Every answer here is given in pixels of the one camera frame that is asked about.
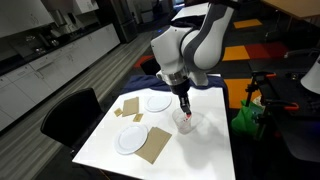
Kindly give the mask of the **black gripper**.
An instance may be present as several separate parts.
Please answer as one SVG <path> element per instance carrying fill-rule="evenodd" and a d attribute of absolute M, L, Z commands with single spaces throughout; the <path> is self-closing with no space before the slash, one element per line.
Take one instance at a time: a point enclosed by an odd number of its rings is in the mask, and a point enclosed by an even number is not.
<path fill-rule="evenodd" d="M 180 107 L 186 115 L 191 115 L 190 103 L 187 97 L 189 89 L 190 84 L 188 80 L 178 85 L 170 85 L 171 92 L 179 96 Z"/>

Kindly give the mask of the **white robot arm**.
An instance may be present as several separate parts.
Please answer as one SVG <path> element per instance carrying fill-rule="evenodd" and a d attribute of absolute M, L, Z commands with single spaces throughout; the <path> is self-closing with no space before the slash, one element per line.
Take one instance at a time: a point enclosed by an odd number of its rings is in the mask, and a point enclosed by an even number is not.
<path fill-rule="evenodd" d="M 156 76 L 178 96 L 180 108 L 190 117 L 188 90 L 190 81 L 207 86 L 206 73 L 223 58 L 223 41 L 238 0 L 209 0 L 200 25 L 173 25 L 151 40 L 151 48 L 160 66 Z"/>

